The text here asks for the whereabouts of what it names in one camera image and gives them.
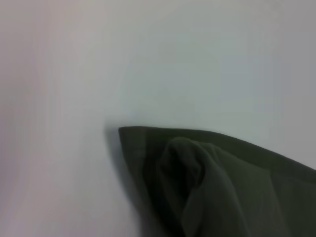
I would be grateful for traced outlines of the dark green shirt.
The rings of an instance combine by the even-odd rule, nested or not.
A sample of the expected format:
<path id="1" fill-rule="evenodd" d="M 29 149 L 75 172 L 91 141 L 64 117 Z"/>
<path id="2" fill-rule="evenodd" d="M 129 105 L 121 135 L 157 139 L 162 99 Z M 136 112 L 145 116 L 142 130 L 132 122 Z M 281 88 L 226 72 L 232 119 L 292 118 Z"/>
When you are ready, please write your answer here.
<path id="1" fill-rule="evenodd" d="M 316 170 L 216 132 L 118 133 L 139 195 L 167 237 L 316 237 Z"/>

